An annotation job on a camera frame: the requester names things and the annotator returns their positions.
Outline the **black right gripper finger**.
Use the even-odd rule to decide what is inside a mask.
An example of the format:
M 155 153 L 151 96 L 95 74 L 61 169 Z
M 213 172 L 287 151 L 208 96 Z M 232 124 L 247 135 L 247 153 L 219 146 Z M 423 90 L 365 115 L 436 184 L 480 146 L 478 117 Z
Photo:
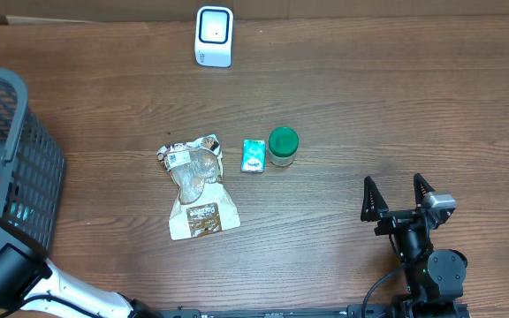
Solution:
M 364 178 L 364 196 L 361 208 L 361 220 L 363 222 L 379 221 L 389 212 L 383 196 L 380 194 L 376 183 L 371 176 Z
M 414 174 L 414 197 L 417 206 L 421 206 L 422 201 L 427 193 L 434 192 L 435 189 L 420 174 Z

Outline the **green lid jar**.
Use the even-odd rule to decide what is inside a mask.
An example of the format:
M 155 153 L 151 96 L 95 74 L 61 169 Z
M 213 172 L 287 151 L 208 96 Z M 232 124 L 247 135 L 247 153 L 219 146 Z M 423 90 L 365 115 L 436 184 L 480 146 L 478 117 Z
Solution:
M 299 136 L 291 127 L 283 126 L 274 129 L 268 143 L 270 161 L 279 167 L 292 164 L 299 144 Z

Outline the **teal tissue pack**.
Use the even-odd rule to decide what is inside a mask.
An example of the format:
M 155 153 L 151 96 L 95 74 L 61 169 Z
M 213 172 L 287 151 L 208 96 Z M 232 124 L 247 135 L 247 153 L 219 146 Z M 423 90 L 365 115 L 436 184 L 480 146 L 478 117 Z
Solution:
M 265 169 L 266 144 L 264 140 L 244 140 L 241 171 L 263 173 Z

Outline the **brown pancake snack bag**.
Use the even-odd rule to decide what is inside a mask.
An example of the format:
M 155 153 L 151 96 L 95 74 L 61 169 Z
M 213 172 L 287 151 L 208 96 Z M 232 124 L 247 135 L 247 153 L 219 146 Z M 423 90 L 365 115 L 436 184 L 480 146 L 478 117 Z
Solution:
M 237 207 L 224 189 L 223 152 L 216 135 L 165 145 L 156 155 L 178 189 L 169 219 L 172 240 L 240 226 Z

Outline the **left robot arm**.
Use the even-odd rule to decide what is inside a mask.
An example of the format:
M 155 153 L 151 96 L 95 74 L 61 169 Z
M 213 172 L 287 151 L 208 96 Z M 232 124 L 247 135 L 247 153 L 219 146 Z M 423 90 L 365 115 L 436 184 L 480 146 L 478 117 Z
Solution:
M 56 317 L 160 316 L 137 299 L 64 273 L 36 241 L 0 218 L 0 317 L 18 311 Z

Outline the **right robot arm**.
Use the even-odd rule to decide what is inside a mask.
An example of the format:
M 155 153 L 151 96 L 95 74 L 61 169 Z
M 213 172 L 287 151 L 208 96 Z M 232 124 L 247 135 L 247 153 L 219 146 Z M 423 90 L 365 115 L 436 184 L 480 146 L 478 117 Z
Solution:
M 425 178 L 414 175 L 415 207 L 391 211 L 372 177 L 364 178 L 361 208 L 363 222 L 375 222 L 377 236 L 386 236 L 399 267 L 375 282 L 365 295 L 360 316 L 367 315 L 368 302 L 384 282 L 403 273 L 407 293 L 396 295 L 380 313 L 383 317 L 469 317 L 466 305 L 457 299 L 464 293 L 467 258 L 453 249 L 436 250 L 430 234 L 446 223 L 456 208 L 450 193 L 436 191 Z

